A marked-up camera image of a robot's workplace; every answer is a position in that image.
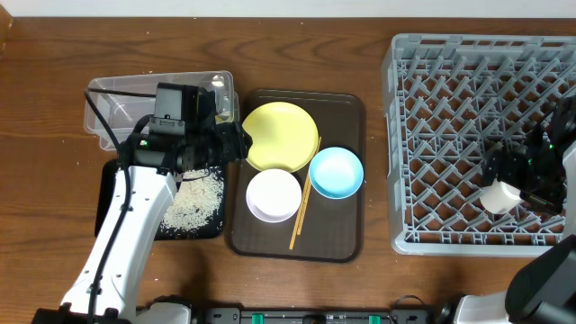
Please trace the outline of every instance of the white rice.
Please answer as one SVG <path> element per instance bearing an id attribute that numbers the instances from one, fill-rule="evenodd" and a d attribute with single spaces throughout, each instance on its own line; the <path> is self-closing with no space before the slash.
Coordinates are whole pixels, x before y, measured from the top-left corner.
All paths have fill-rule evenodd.
<path id="1" fill-rule="evenodd" d="M 191 231 L 208 224 L 208 220 L 218 210 L 222 201 L 224 182 L 219 180 L 213 169 L 189 171 L 184 179 L 202 179 L 182 182 L 174 202 L 164 215 L 160 228 L 164 230 Z"/>

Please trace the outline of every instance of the wooden table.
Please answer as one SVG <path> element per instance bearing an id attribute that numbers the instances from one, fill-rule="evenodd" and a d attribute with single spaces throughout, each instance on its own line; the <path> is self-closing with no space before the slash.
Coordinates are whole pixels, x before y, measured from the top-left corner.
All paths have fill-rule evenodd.
<path id="1" fill-rule="evenodd" d="M 254 89 L 350 93 L 367 109 L 364 250 L 347 265 L 234 255 L 224 238 L 156 242 L 139 304 L 179 293 L 249 308 L 388 308 L 507 289 L 528 259 L 399 256 L 388 231 L 380 65 L 401 32 L 568 35 L 574 20 L 16 19 L 0 59 L 0 322 L 57 308 L 95 241 L 104 162 L 83 129 L 95 77 L 228 70 Z"/>

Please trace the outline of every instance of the pair of chopsticks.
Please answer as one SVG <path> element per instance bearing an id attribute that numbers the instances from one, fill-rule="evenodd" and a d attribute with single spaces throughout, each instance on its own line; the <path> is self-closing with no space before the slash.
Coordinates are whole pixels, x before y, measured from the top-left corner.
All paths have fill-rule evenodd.
<path id="1" fill-rule="evenodd" d="M 314 156 L 318 154 L 321 142 L 322 137 L 318 138 L 318 146 L 316 147 L 316 152 L 314 152 Z M 306 214 L 306 207 L 308 206 L 308 197 L 310 197 L 311 187 L 312 183 L 310 182 L 310 170 L 308 170 L 308 174 L 306 175 L 306 182 L 304 183 L 304 190 L 302 191 L 302 201 L 300 202 L 300 207 L 298 208 L 298 213 L 296 214 L 294 231 L 292 232 L 292 239 L 290 240 L 290 249 L 294 248 L 294 241 L 296 240 L 296 235 L 300 235 L 300 233 L 302 232 L 302 225 L 304 224 L 304 215 Z"/>

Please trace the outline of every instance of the dish rack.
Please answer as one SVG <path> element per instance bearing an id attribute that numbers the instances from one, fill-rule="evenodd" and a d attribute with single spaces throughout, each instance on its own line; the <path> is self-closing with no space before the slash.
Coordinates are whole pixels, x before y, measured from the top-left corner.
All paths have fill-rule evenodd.
<path id="1" fill-rule="evenodd" d="M 536 257 L 564 217 L 482 208 L 484 159 L 576 95 L 576 38 L 399 34 L 382 63 L 391 243 L 401 254 Z M 543 121 L 547 126 L 552 115 Z"/>

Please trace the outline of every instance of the white bowl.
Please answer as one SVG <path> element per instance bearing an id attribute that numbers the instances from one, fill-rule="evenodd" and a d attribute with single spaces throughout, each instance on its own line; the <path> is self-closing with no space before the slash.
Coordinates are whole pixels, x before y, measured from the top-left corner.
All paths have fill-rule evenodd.
<path id="1" fill-rule="evenodd" d="M 301 201 L 300 184 L 293 175 L 280 169 L 260 172 L 246 189 L 246 204 L 261 221 L 286 221 L 298 211 Z"/>

